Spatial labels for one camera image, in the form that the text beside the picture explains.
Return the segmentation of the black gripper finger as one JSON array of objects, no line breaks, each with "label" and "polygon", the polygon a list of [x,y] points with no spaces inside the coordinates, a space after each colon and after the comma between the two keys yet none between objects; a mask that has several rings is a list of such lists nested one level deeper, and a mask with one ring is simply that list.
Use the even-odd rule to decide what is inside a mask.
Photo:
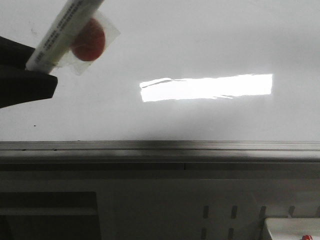
[{"label": "black gripper finger", "polygon": [[0,107],[5,108],[32,101],[51,99],[58,78],[25,70],[33,47],[0,38]]}]

